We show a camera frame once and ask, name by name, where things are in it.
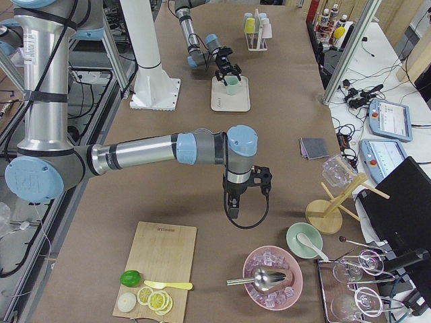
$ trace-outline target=black monitor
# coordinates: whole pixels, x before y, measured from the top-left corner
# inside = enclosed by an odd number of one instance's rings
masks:
[[[390,199],[368,192],[360,200],[378,237],[397,257],[419,248],[431,252],[431,179],[421,167],[408,157],[376,188]],[[431,307],[431,259],[405,270]]]

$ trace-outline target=white desk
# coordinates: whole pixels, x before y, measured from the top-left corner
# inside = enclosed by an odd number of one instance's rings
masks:
[[[364,47],[368,52],[371,52],[374,54],[374,57],[372,57],[369,53],[367,53],[361,46],[358,48],[353,61],[351,62],[349,69],[347,70],[347,73],[344,77],[344,79],[363,79],[360,81],[356,81],[352,86],[356,89],[364,89],[366,87],[374,87],[378,84],[383,84],[384,88],[382,89],[382,92],[386,95],[386,100],[390,102],[397,102],[397,103],[403,103],[409,106],[410,109],[410,116],[411,116],[411,123],[412,124],[431,124],[431,111],[428,107],[428,105],[425,103],[425,101],[422,99],[421,95],[416,92],[413,94],[410,94],[415,91],[415,88],[413,87],[410,82],[404,83],[400,85],[400,82],[397,79],[396,73],[400,67],[396,67],[395,69],[390,72],[383,73],[385,71],[388,71],[389,69],[386,69],[384,71],[379,72],[381,69],[385,67],[390,67],[392,65],[396,65],[399,63],[397,60],[397,55],[395,54],[395,51],[392,49],[392,46],[389,44],[389,41],[387,40],[386,36],[383,34],[383,31],[378,26],[377,23],[371,23],[370,27],[368,28],[368,31],[365,35],[368,38],[367,42],[364,42]],[[364,75],[370,76],[376,74],[375,77],[367,77],[365,78]],[[341,91],[337,91],[332,98],[332,103],[329,105],[329,108],[331,110],[331,115],[338,119],[341,123],[341,125],[346,123],[352,123],[356,129],[361,129],[362,122],[355,118],[352,114],[348,112],[347,104],[340,104],[343,102],[344,95],[341,93]],[[356,114],[359,110],[353,110],[351,109],[351,112]],[[366,113],[368,113],[367,109],[362,109],[362,112],[359,116],[364,116]],[[338,127],[339,124],[336,120],[333,120],[333,124],[335,127]],[[358,171],[359,172],[367,172],[367,170],[364,167],[364,160],[360,156],[359,152],[359,142],[361,139],[378,139],[382,138],[376,135],[373,135],[370,131],[370,127],[368,124],[368,119],[364,123],[364,129],[362,131],[357,131],[352,141],[350,142],[350,147],[356,151],[359,157],[359,163],[358,163]],[[431,129],[413,129],[413,141],[409,143],[403,143],[404,150],[406,153],[410,156],[412,156],[417,162],[431,162]],[[429,177],[431,177],[431,164],[428,165],[421,165],[422,169],[427,173]],[[369,180],[369,184],[375,185],[372,180]],[[369,220],[366,218],[366,215],[364,214],[364,210],[362,209],[362,206],[360,206],[360,203],[357,203],[356,205],[358,215],[361,218],[361,226],[366,226],[366,222]],[[366,231],[364,231],[364,237],[369,242],[370,236],[367,236]],[[408,292],[400,293],[397,295],[397,299],[403,299],[406,297]],[[405,312],[404,309],[401,311],[399,310],[394,311],[394,314],[397,318],[403,315]],[[414,317],[414,316],[408,316],[403,322],[407,323],[425,323],[425,322],[431,322],[431,310],[427,310],[422,316],[420,317]]]

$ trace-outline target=wooden cutting board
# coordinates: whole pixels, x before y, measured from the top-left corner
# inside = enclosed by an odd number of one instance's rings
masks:
[[[143,287],[144,279],[161,282],[190,281],[196,233],[196,227],[139,222],[125,271],[139,271],[143,277],[142,284],[134,288],[121,285],[117,299],[128,291],[136,295]],[[165,322],[183,323],[187,291],[169,287],[164,290],[174,302],[172,310],[164,318],[139,303],[129,313],[120,312],[117,301],[112,314],[122,318],[152,318],[158,322],[164,319]]]

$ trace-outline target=white tray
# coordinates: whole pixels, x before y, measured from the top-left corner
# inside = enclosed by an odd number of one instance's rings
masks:
[[[241,76],[237,94],[230,96],[226,93],[224,84],[212,79],[211,109],[218,112],[247,112],[250,110],[250,96],[248,92],[248,79]]]

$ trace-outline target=clear plastic cup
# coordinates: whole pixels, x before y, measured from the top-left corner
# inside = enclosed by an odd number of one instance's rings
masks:
[[[240,82],[236,76],[228,75],[228,76],[225,76],[224,80],[228,84],[226,86],[226,92],[228,93],[228,95],[234,96],[239,92]]]

